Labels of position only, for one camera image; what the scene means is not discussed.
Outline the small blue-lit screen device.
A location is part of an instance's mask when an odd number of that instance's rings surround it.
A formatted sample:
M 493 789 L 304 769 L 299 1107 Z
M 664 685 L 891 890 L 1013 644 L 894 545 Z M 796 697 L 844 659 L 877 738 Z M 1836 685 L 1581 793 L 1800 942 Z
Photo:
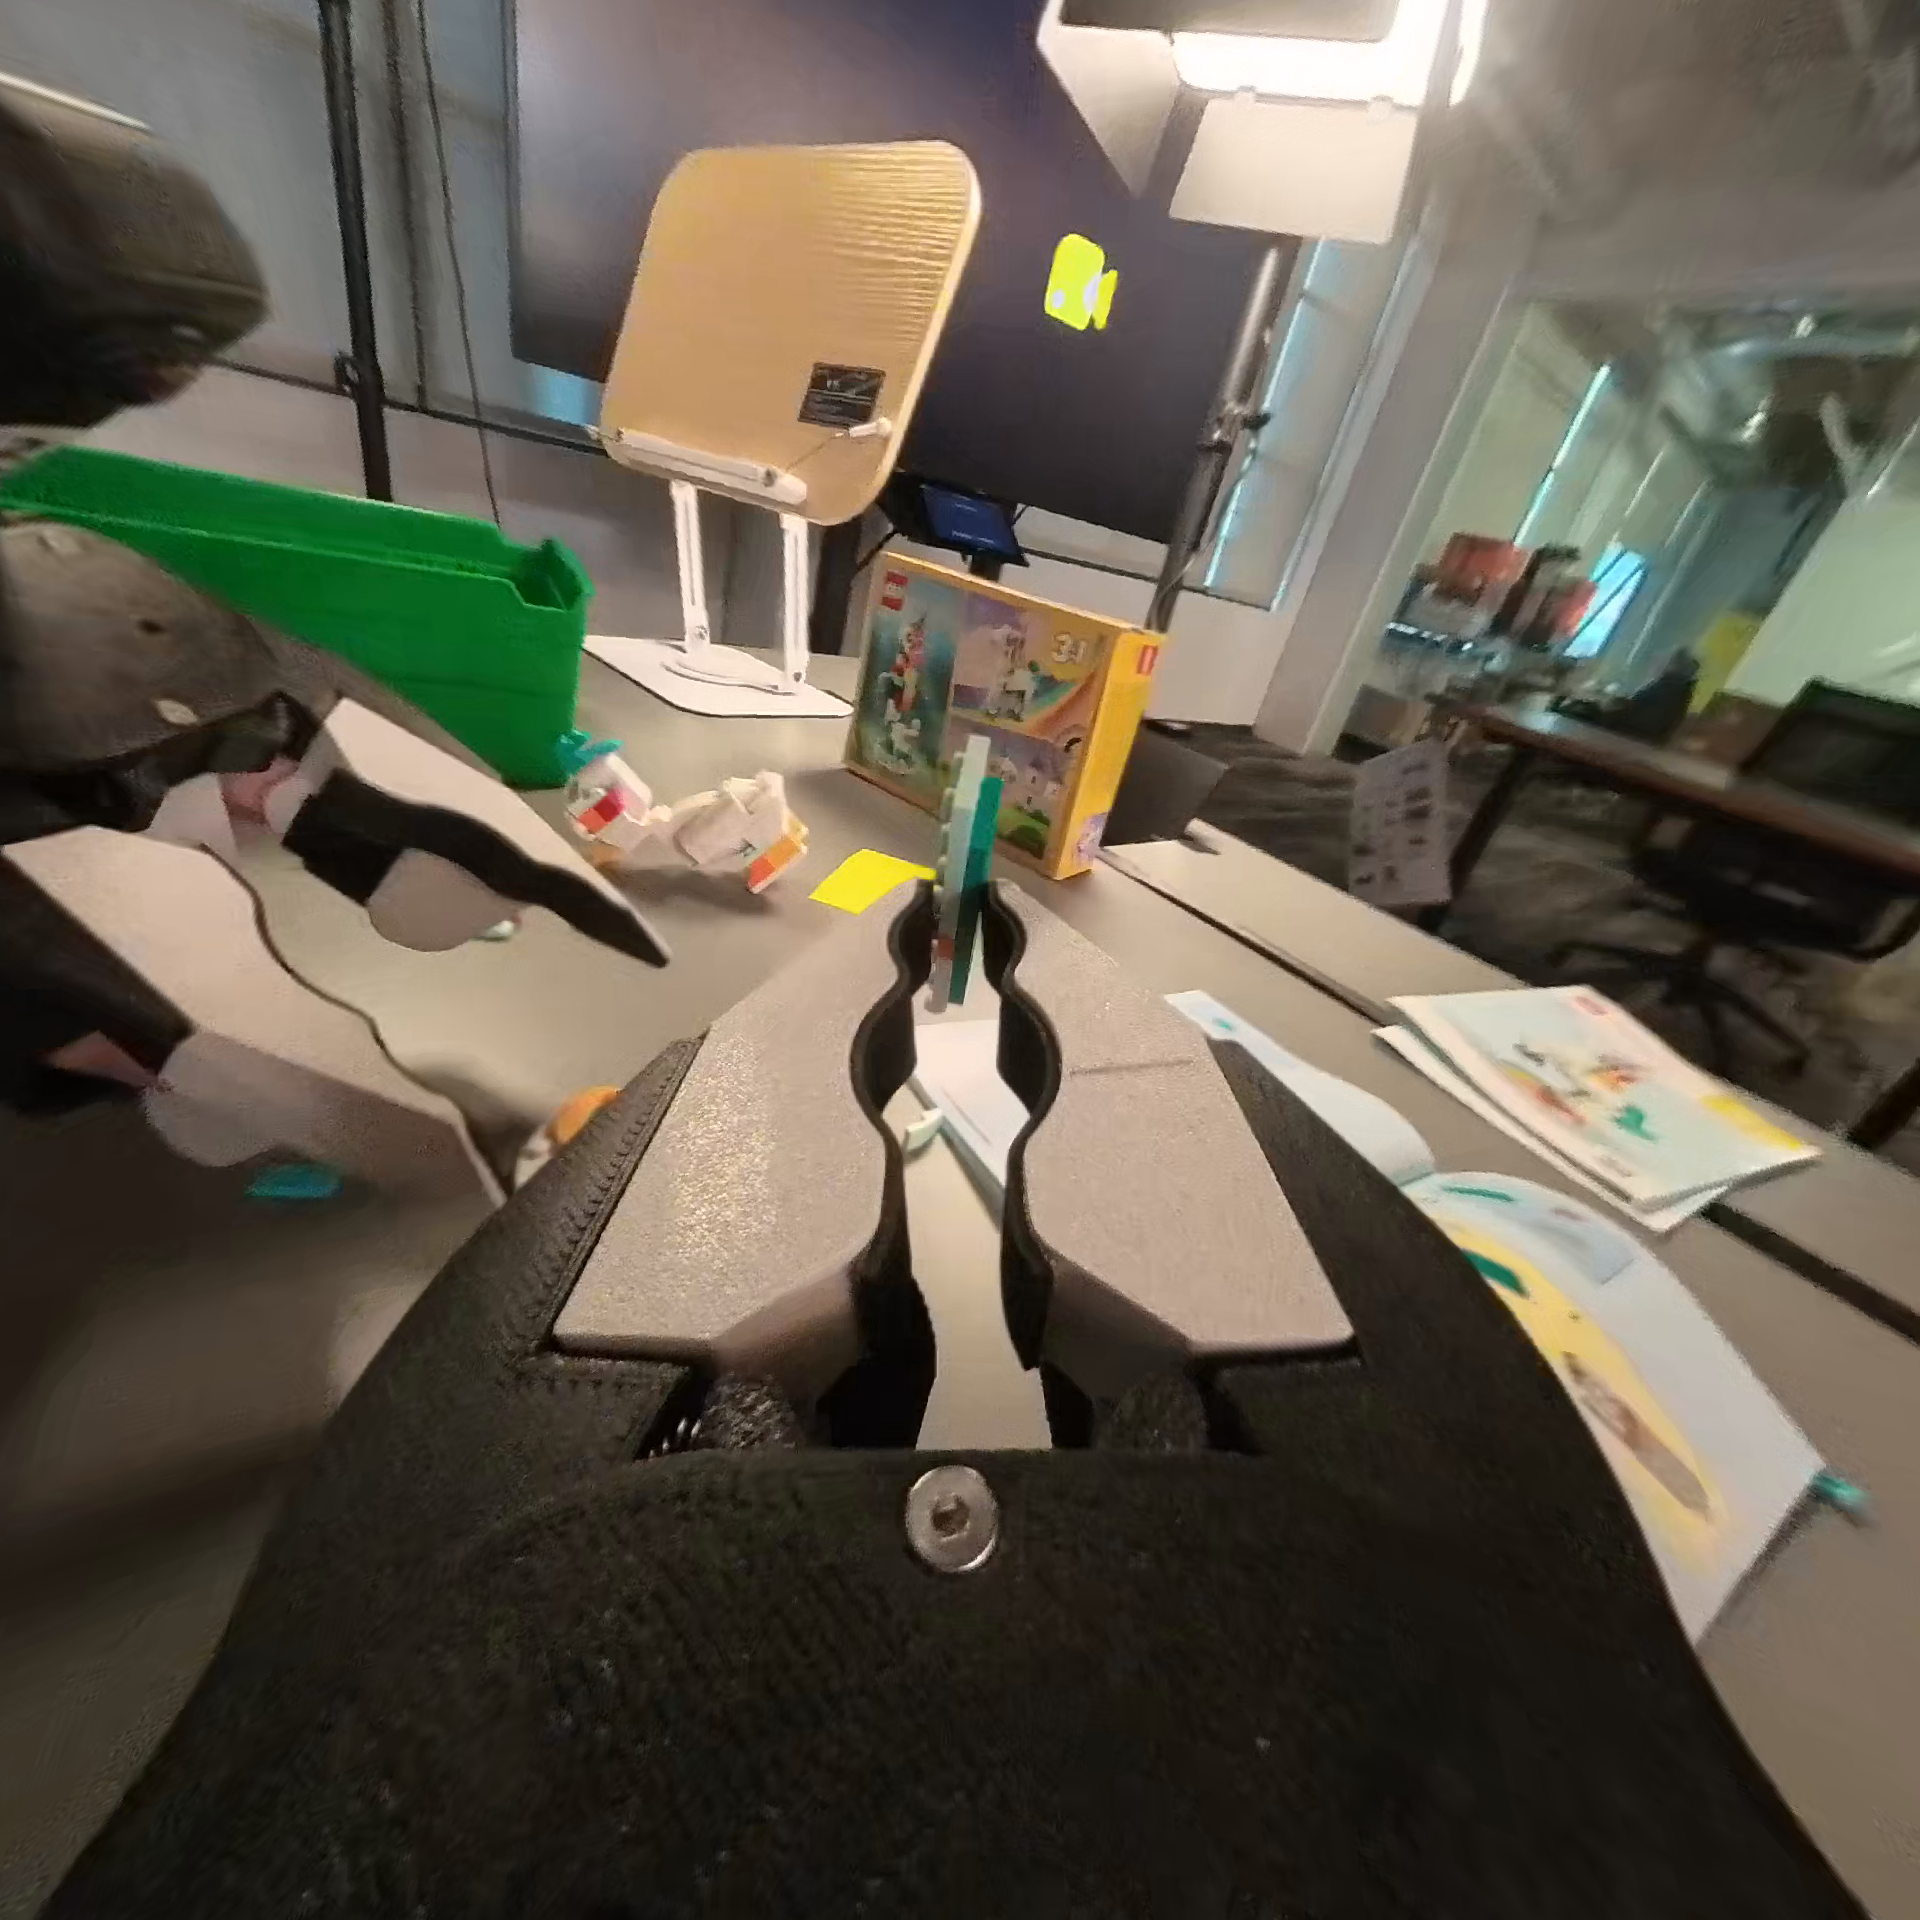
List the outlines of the small blue-lit screen device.
M 958 558 L 980 580 L 996 582 L 1009 566 L 1029 564 L 1017 538 L 1017 509 L 995 496 L 908 475 L 904 515 L 906 538 Z

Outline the round rainbow lego plate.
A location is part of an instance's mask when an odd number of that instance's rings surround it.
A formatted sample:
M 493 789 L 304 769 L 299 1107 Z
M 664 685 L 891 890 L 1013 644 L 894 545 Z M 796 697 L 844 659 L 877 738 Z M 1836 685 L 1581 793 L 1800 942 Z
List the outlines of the round rainbow lego plate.
M 593 1086 L 572 1092 L 556 1112 L 523 1138 L 513 1165 L 513 1189 L 518 1192 L 538 1177 L 557 1154 L 563 1154 L 613 1101 L 620 1100 L 621 1086 Z

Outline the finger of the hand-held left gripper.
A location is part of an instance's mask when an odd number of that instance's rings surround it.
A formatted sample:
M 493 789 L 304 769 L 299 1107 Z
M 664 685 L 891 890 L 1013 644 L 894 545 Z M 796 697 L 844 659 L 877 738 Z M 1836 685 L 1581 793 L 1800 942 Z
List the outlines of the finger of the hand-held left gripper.
M 254 892 L 220 860 L 61 832 L 6 862 L 181 1018 L 140 1104 L 184 1158 L 288 1157 L 384 1194 L 504 1203 L 459 1108 L 397 1068 L 371 1019 L 281 963 Z
M 665 940 L 504 781 L 341 699 L 281 781 L 281 845 L 390 944 L 445 954 L 540 909 L 650 970 Z

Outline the white printed paper sheet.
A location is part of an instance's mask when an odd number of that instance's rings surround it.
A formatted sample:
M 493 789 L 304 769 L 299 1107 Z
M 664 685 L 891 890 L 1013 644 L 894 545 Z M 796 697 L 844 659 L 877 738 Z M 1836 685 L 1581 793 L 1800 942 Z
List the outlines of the white printed paper sheet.
M 1451 904 L 1450 747 L 1427 736 L 1368 758 L 1352 784 L 1349 892 L 1380 909 Z

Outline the teal orange white lego strip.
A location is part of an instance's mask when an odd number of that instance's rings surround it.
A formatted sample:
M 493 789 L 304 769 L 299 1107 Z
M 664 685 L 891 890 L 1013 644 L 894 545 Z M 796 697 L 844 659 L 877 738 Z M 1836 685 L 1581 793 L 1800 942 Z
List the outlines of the teal orange white lego strip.
M 996 843 L 996 840 L 992 840 L 992 849 L 966 849 L 954 843 L 950 810 L 956 766 L 950 769 L 950 780 L 940 806 L 942 841 L 932 881 L 936 925 L 930 942 L 930 972 L 926 986 L 926 1009 L 930 1014 L 949 1012 L 950 1009 L 960 1006 L 969 994 L 969 981 L 977 958 L 977 934 L 980 925 L 980 909 L 988 897 L 988 884 L 992 877 L 992 857 Z

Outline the yellow lego set box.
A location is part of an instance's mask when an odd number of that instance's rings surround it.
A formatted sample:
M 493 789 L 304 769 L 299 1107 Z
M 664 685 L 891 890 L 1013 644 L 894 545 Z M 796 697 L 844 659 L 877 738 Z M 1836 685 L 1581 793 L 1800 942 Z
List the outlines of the yellow lego set box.
M 859 625 L 844 766 L 936 811 L 980 738 L 998 845 L 1049 881 L 1097 865 L 1169 638 L 886 550 Z

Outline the brown office table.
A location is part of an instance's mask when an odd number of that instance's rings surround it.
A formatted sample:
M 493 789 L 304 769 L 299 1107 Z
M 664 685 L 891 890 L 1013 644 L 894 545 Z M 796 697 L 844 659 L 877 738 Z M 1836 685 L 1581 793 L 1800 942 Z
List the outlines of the brown office table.
M 1659 811 L 1785 841 L 1825 868 L 1870 881 L 1898 905 L 1915 905 L 1915 822 L 1892 817 L 1884 784 L 1860 781 L 1859 801 L 1841 801 L 1785 784 L 1761 769 L 1790 725 L 1803 721 L 1822 729 L 1864 722 L 1875 753 L 1913 757 L 1915 705 L 1812 682 L 1777 713 L 1774 728 L 1741 764 L 1716 764 L 1697 753 L 1620 736 L 1546 705 L 1450 701 L 1443 715 L 1453 731 L 1506 749 L 1506 761 L 1453 841 L 1451 904 L 1421 913 L 1427 931 L 1441 931 L 1464 904 L 1522 787 L 1546 766 L 1579 773 Z

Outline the yellow paper note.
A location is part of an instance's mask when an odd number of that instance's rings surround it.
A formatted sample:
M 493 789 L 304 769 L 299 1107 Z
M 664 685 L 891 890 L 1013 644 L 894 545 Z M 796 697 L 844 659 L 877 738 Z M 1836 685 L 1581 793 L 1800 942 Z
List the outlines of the yellow paper note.
M 874 849 L 849 856 L 812 890 L 816 905 L 859 916 L 897 888 L 936 881 L 936 868 Z

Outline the wooden book stand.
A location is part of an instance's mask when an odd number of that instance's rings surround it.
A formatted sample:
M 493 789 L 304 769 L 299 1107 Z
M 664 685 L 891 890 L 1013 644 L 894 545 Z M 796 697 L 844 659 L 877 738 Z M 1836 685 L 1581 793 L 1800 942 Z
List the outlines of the wooden book stand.
M 684 633 L 588 654 L 684 713 L 846 718 L 810 685 L 810 541 L 891 477 L 980 214 L 950 142 L 709 149 L 664 181 L 614 336 L 595 438 L 667 482 Z M 774 518 L 773 661 L 722 644 L 705 501 Z

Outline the white studio light panel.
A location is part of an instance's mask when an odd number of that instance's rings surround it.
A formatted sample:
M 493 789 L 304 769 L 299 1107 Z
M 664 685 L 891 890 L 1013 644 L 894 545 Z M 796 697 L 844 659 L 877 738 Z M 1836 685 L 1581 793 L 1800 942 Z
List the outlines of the white studio light panel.
M 1184 224 L 1377 248 L 1475 80 L 1486 2 L 1049 2 L 1040 58 Z

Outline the closed lego instruction booklet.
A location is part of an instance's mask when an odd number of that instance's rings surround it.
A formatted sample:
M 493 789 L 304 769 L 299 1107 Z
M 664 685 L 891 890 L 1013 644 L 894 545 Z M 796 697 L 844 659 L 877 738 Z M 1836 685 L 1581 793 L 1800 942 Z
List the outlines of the closed lego instruction booklet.
M 1590 987 L 1396 997 L 1377 1041 L 1656 1233 L 1822 1150 Z

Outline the white lego unicorn model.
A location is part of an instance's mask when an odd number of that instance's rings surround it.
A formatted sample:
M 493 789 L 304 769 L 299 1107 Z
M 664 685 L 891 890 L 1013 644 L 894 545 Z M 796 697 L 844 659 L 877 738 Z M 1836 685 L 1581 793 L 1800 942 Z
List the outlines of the white lego unicorn model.
M 730 778 L 664 803 L 613 738 L 573 729 L 560 736 L 557 754 L 566 826 L 602 874 L 734 876 L 758 897 L 810 852 L 810 830 L 780 773 Z

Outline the black office chair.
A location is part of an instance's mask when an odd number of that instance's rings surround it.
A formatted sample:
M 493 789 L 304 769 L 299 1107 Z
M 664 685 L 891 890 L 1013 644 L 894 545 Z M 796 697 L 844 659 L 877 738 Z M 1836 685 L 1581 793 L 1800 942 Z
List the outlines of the black office chair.
M 1561 977 L 1593 963 L 1617 984 L 1657 987 L 1690 1009 L 1716 1073 L 1731 1073 L 1738 1018 L 1781 1052 L 1787 1075 L 1812 1061 L 1808 1041 L 1718 973 L 1724 955 L 1795 970 L 1810 958 L 1876 964 L 1915 938 L 1915 713 L 1891 699 L 1808 684 L 1736 769 L 1749 803 L 1649 801 L 1626 872 L 1683 924 L 1669 949 L 1584 934 L 1549 960 Z

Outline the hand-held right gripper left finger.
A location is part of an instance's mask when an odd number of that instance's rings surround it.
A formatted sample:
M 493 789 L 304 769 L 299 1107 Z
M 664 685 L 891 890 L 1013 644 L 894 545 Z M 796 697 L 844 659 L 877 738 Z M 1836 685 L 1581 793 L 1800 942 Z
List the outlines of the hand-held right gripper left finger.
M 564 1353 L 856 1353 L 890 1173 L 857 1037 L 901 972 L 898 884 L 720 1014 L 550 1329 Z

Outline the green plastic bin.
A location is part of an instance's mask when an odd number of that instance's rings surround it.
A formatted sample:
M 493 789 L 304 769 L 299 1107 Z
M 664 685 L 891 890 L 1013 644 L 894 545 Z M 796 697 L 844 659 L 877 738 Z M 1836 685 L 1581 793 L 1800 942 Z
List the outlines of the green plastic bin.
M 570 776 L 593 579 L 557 539 L 80 444 L 11 470 L 2 501 L 349 661 L 518 789 Z

